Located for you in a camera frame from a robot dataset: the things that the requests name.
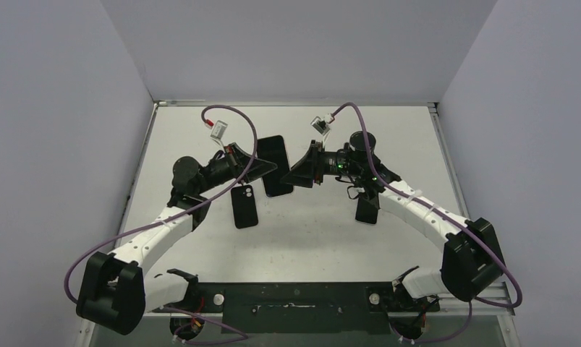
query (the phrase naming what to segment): robotic arm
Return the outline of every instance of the robotic arm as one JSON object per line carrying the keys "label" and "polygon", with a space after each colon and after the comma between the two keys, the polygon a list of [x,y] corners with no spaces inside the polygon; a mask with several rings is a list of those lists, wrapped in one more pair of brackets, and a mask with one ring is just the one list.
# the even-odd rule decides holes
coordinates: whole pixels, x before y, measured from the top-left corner
{"label": "robotic arm", "polygon": [[[312,125],[325,136],[329,131],[327,124],[321,119],[314,120]],[[375,213],[382,210],[396,215],[433,242],[444,254],[440,270],[416,268],[397,278],[393,282],[395,296],[401,300],[412,301],[425,296],[451,293],[461,301],[471,301],[499,278],[502,271],[470,237],[459,232],[458,228],[445,221],[434,210],[437,209],[466,226],[484,241],[499,259],[503,259],[493,226],[482,218],[476,221],[467,220],[422,197],[420,191],[412,189],[377,158],[373,152],[376,138],[372,134],[368,134],[368,140],[373,165],[379,176],[408,197],[386,189],[373,175],[368,165],[362,132],[355,132],[349,142],[335,152],[326,152],[322,142],[312,140],[305,156],[292,166],[281,181],[312,188],[314,184],[321,184],[327,175],[336,176],[337,181],[347,177],[352,183],[349,188],[358,193],[359,206],[364,204],[370,206]],[[418,203],[417,198],[430,208]],[[357,219],[360,218],[361,215],[357,211]]]}
{"label": "robotic arm", "polygon": [[[77,300],[77,315],[126,335],[145,312],[184,299],[188,287],[198,282],[196,276],[171,269],[145,282],[143,278],[175,242],[203,222],[209,205],[168,223],[165,220],[204,202],[202,193],[237,178],[250,159],[235,143],[221,152],[207,166],[192,157],[175,162],[171,199],[155,220],[161,225],[138,234],[108,254],[96,252],[90,257]],[[244,182],[259,179],[276,168],[274,163],[255,159]]]}

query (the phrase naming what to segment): white wall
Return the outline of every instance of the white wall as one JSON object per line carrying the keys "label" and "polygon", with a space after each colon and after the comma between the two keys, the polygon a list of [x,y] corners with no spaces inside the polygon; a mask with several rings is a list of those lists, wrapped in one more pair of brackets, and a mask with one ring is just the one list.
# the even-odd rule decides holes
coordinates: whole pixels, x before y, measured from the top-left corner
{"label": "white wall", "polygon": [[499,0],[439,111],[524,289],[523,345],[581,346],[581,1]]}
{"label": "white wall", "polygon": [[496,0],[101,0],[154,99],[440,100]]}
{"label": "white wall", "polygon": [[116,233],[151,109],[98,0],[0,0],[0,346],[74,343],[62,278]]}

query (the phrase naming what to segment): bolt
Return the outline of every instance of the bolt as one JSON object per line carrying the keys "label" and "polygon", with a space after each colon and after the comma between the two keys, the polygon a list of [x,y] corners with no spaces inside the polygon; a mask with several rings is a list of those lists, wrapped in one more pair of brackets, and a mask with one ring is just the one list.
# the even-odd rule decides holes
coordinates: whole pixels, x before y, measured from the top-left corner
{"label": "bolt", "polygon": [[373,294],[369,295],[369,302],[373,305],[379,305],[380,304],[380,296],[377,293],[373,293]]}
{"label": "bolt", "polygon": [[213,304],[215,304],[216,306],[220,306],[223,303],[224,303],[224,295],[216,294],[213,296]]}

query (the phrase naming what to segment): purple cable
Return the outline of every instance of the purple cable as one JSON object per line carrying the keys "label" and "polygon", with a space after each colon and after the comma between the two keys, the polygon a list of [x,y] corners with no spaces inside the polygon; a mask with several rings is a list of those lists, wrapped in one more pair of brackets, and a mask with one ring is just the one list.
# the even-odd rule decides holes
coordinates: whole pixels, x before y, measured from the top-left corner
{"label": "purple cable", "polygon": [[[468,304],[469,304],[469,314],[467,315],[467,319],[465,320],[465,323],[463,324],[463,326],[460,329],[458,329],[457,331],[453,332],[452,334],[450,334],[448,336],[444,336],[442,338],[429,338],[426,340],[414,340],[414,342],[416,342],[419,345],[421,343],[444,342],[444,341],[451,340],[451,339],[457,337],[458,335],[461,335],[467,329],[467,327],[469,327],[469,323],[471,322],[471,316],[473,316],[473,306],[471,305],[471,301],[469,301]],[[399,334],[399,332],[396,331],[396,329],[394,329],[394,327],[392,327],[392,331],[394,331],[394,333],[396,333],[397,335],[401,336],[401,334]],[[403,341],[406,341],[406,342],[412,341],[409,338],[405,338],[403,336],[402,336],[402,338],[403,338]]]}
{"label": "purple cable", "polygon": [[[182,314],[187,314],[191,317],[194,318],[198,318],[199,320],[203,320],[205,322],[209,322],[213,325],[218,325],[219,327],[223,328],[223,329],[228,329],[231,330],[233,333],[239,334],[241,335],[240,338],[229,338],[227,340],[218,340],[218,341],[185,341],[184,343],[187,345],[194,345],[194,346],[214,346],[214,345],[223,345],[225,343],[232,343],[232,342],[239,342],[239,341],[243,341],[243,340],[247,340],[248,336],[246,333],[242,332],[239,329],[236,329],[234,327],[231,327],[230,325],[226,325],[222,322],[217,322],[215,320],[212,320],[211,318],[208,317],[204,317],[201,316],[200,314],[196,314],[196,313],[192,313],[192,312],[188,312],[188,311],[184,311],[183,309],[175,309],[173,307],[165,307],[163,309],[163,312],[173,312],[173,313],[182,313]],[[179,332],[184,330],[186,327],[191,326],[192,323],[188,323],[185,325],[182,325],[181,327],[178,327],[174,332],[173,335],[177,336],[179,335]]]}
{"label": "purple cable", "polygon": [[119,239],[126,237],[126,236],[136,234],[136,233],[141,232],[141,231],[155,228],[156,226],[161,226],[164,223],[169,223],[175,219],[178,219],[179,217],[181,217],[183,215],[190,214],[191,212],[196,211],[197,209],[199,209],[207,204],[210,204],[212,201],[214,201],[215,199],[218,199],[219,197],[224,195],[226,192],[231,190],[231,188],[235,184],[239,183],[243,179],[243,176],[245,176],[245,174],[247,174],[247,171],[250,170],[250,167],[252,166],[252,163],[254,162],[254,158],[256,157],[256,145],[258,142],[258,136],[256,135],[256,127],[254,127],[254,123],[252,123],[250,118],[245,113],[239,111],[238,109],[236,109],[234,107],[226,106],[226,105],[211,105],[211,106],[205,107],[203,109],[203,111],[200,113],[200,117],[203,120],[203,122],[207,123],[207,120],[205,119],[205,112],[211,110],[212,108],[223,108],[225,110],[233,111],[233,112],[239,114],[241,117],[243,117],[247,121],[247,123],[250,125],[250,128],[252,129],[252,135],[254,135],[254,147],[252,149],[252,155],[250,156],[250,160],[247,162],[247,165],[243,169],[242,173],[239,175],[239,177],[237,177],[237,179],[235,179],[231,184],[229,184],[229,186],[222,189],[221,192],[219,192],[218,194],[210,197],[209,199],[203,201],[202,203],[200,203],[194,207],[191,207],[183,212],[177,213],[176,215],[172,215],[171,217],[168,217],[167,219],[165,219],[163,221],[148,224],[146,226],[140,226],[139,228],[132,229],[131,231],[127,231],[125,233],[119,234],[117,236],[110,238],[109,240],[103,241],[100,244],[97,244],[96,246],[90,248],[88,251],[86,251],[84,254],[82,254],[79,258],[77,258],[77,260],[75,260],[75,262],[73,262],[73,264],[69,267],[67,274],[64,276],[64,292],[70,301],[73,301],[75,304],[77,303],[77,299],[73,296],[73,294],[71,294],[71,288],[69,287],[69,280],[71,279],[71,274],[73,273],[75,268],[79,265],[79,263],[81,263],[86,257],[88,257],[88,255],[96,252],[96,250],[110,244],[111,242],[114,242],[114,241],[119,240]]}
{"label": "purple cable", "polygon": [[[358,121],[360,122],[360,128],[362,129],[362,137],[365,139],[365,148],[367,151],[367,161],[369,162],[369,168],[371,169],[371,172],[373,173],[373,175],[386,188],[390,189],[395,194],[398,194],[404,198],[410,197],[408,194],[405,194],[404,192],[402,192],[398,189],[395,189],[390,184],[386,183],[386,181],[384,181],[382,179],[382,177],[380,176],[380,174],[376,170],[376,167],[373,165],[373,158],[371,156],[371,146],[369,145],[369,137],[367,136],[367,127],[365,126],[365,120],[363,119],[362,114],[360,113],[360,110],[358,109],[358,106],[356,106],[355,103],[345,103],[345,104],[341,105],[338,109],[335,110],[335,112],[331,113],[331,116],[333,117],[333,119],[341,110],[343,110],[347,106],[352,107],[354,109],[354,111],[356,112],[356,115],[358,116]],[[431,206],[431,204],[429,204],[428,202],[426,202],[422,199],[414,199],[413,201],[416,201],[417,203],[421,204],[422,206],[424,206],[426,208],[433,207],[433,206]],[[499,257],[497,257],[497,255],[493,252],[493,250],[490,249],[488,246],[486,246],[486,244],[482,240],[480,240],[480,238],[478,238],[476,235],[474,235],[471,231],[469,231],[469,229],[467,229],[467,227],[463,226],[461,223],[458,223],[457,221],[455,221],[454,219],[450,218],[448,215],[446,215],[445,213],[443,213],[437,209],[433,209],[433,212],[435,214],[437,214],[438,216],[440,216],[445,221],[447,221],[448,223],[452,224],[453,226],[456,226],[458,229],[460,229],[460,231],[464,232],[473,241],[475,241],[476,244],[478,244],[480,247],[482,247],[484,252],[486,252],[486,254],[488,254],[488,256],[492,258],[492,260],[495,262],[495,264],[497,264],[497,266],[499,266],[501,271],[503,271],[503,273],[507,276],[507,278],[509,278],[510,282],[512,282],[512,285],[514,286],[514,290],[516,290],[516,295],[517,295],[516,302],[514,302],[512,304],[502,304],[502,303],[498,303],[498,302],[494,302],[494,301],[490,301],[490,300],[486,300],[486,299],[482,299],[482,298],[475,298],[475,299],[478,300],[479,302],[483,302],[484,304],[489,304],[489,305],[496,306],[496,307],[503,307],[503,308],[507,308],[507,309],[513,309],[513,308],[520,306],[520,304],[522,303],[522,290],[520,289],[520,284],[518,284],[518,281],[516,280],[516,278],[514,278],[512,273],[509,272],[509,270],[507,269],[505,264],[499,259]]]}

